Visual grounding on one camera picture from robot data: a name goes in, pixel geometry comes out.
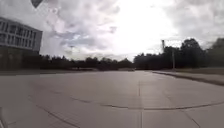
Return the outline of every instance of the cloud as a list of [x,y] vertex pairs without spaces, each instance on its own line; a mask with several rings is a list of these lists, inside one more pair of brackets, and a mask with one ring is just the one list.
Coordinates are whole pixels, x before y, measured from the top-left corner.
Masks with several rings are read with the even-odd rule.
[[166,14],[182,38],[195,37],[206,44],[224,36],[223,0],[176,0]]
[[30,0],[0,1],[0,16],[44,31],[41,53],[60,56],[67,55],[65,46],[98,52],[110,48],[107,37],[116,31],[118,12],[116,0],[44,0],[37,9]]

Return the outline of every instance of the concrete pavement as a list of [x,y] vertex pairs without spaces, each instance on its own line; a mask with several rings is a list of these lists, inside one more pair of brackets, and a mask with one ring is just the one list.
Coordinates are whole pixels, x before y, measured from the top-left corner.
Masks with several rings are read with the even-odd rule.
[[223,128],[224,88],[150,72],[1,76],[8,128]]

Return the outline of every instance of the building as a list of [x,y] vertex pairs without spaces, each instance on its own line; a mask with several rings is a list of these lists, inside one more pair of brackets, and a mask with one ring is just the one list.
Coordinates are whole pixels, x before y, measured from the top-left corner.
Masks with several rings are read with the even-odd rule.
[[0,69],[19,69],[27,55],[39,54],[42,31],[0,17]]

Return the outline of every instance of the pavement joint line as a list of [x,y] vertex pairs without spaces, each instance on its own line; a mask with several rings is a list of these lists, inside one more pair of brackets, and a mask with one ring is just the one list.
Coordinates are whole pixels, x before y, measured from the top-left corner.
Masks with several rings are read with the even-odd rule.
[[[49,92],[55,93],[55,94],[60,94],[60,95],[64,95],[61,92],[56,92],[50,89],[45,88],[46,90],[48,90]],[[210,106],[217,106],[217,105],[221,105],[224,104],[224,101],[220,101],[220,102],[216,102],[216,103],[209,103],[209,104],[200,104],[200,105],[194,105],[194,106],[184,106],[184,107],[170,107],[170,108],[144,108],[144,107],[128,107],[128,106],[119,106],[119,105],[113,105],[113,104],[109,104],[109,103],[99,103],[99,102],[94,102],[94,101],[89,101],[89,100],[83,100],[83,99],[78,99],[78,98],[74,98],[68,95],[64,95],[66,97],[69,97],[72,100],[81,102],[81,103],[86,103],[86,104],[95,104],[95,105],[99,105],[102,107],[111,107],[111,108],[120,108],[120,109],[129,109],[129,110],[148,110],[148,111],[152,111],[152,110],[187,110],[187,109],[196,109],[196,108],[204,108],[204,107],[210,107]]]

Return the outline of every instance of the sky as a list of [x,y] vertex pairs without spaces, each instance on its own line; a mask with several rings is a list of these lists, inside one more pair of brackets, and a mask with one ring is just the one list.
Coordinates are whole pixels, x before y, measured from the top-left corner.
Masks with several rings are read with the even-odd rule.
[[72,59],[132,59],[195,38],[203,47],[224,34],[222,0],[0,0],[0,16],[43,31],[41,54]]

